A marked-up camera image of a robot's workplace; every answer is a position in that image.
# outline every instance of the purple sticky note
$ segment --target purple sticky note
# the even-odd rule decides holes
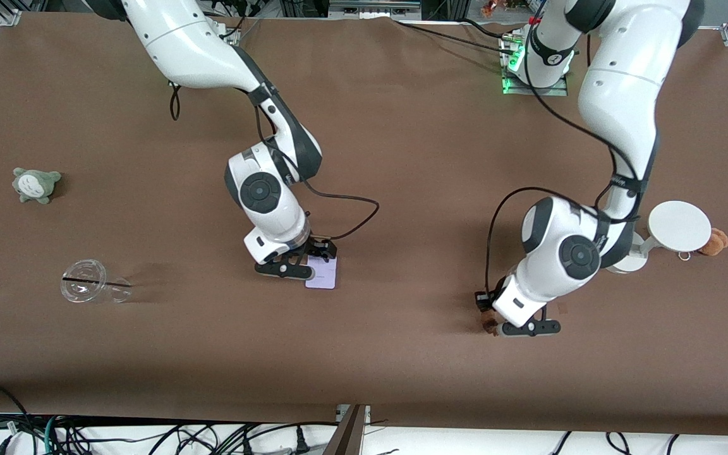
[[[333,289],[336,287],[336,258],[324,262],[316,256],[308,256],[308,266],[314,270],[314,277],[305,282],[310,289]]]

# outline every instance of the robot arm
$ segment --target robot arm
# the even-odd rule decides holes
[[[303,245],[311,228],[288,187],[315,176],[322,153],[254,60],[220,37],[222,24],[206,18],[195,0],[89,0],[89,4],[105,18],[127,18],[151,60],[171,82],[191,88],[237,88],[268,116],[274,136],[229,159],[226,188],[255,225],[245,244],[258,264]]]
[[[524,218],[526,257],[491,295],[492,306],[516,327],[538,309],[586,284],[600,268],[630,251],[633,222],[647,187],[658,135],[656,98],[676,53],[688,0],[551,0],[518,66],[521,80],[549,87],[566,72],[581,34],[598,28],[603,40],[578,98],[592,132],[617,150],[609,198],[596,213],[546,198]]]

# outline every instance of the gray plush toy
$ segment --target gray plush toy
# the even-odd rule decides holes
[[[55,190],[55,182],[61,179],[61,173],[55,171],[43,173],[20,167],[13,169],[13,175],[13,188],[18,193],[18,199],[21,202],[35,199],[42,204],[49,204],[49,195]]]

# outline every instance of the brown fuzzy object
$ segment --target brown fuzzy object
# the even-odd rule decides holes
[[[716,256],[718,253],[723,251],[723,248],[728,246],[728,237],[724,231],[713,227],[713,234],[710,236],[710,241],[707,245],[704,245],[700,250],[696,251],[704,256]]]
[[[499,336],[499,322],[496,318],[497,314],[494,310],[483,311],[480,313],[480,320],[482,320],[482,328],[485,332],[493,334],[494,337]]]

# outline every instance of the white circular base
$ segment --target white circular base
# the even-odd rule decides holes
[[[656,205],[650,212],[648,231],[659,246],[687,253],[706,245],[713,228],[707,215],[695,205],[667,201]]]
[[[638,250],[639,246],[642,245],[645,241],[642,239],[642,236],[640,236],[638,233],[633,233],[633,242],[631,245],[631,250],[636,251]],[[615,274],[629,274],[631,272],[635,272],[642,267],[645,266],[645,263],[648,262],[648,255],[647,253],[644,255],[637,254],[637,253],[631,253],[629,252],[626,257],[623,257],[622,261],[619,261],[618,263],[610,266],[609,268],[606,268],[609,272],[615,273]]]

